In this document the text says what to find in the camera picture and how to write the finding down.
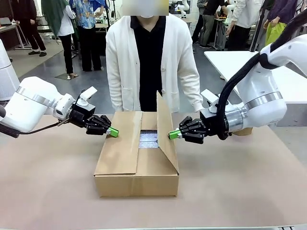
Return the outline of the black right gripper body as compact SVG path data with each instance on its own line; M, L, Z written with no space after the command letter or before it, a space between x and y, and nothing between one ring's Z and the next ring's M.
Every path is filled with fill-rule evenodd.
M206 136L218 136L218 138L227 138L227 119L224 115L223 119L219 119L208 108L200 110L200 119L204 124L204 132Z

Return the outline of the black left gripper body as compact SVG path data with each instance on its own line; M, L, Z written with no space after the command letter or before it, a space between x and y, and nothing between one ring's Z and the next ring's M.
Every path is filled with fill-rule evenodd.
M77 103L73 103L69 113L69 123L78 127L85 127L88 119L93 116L95 109L96 107L92 104L80 106Z

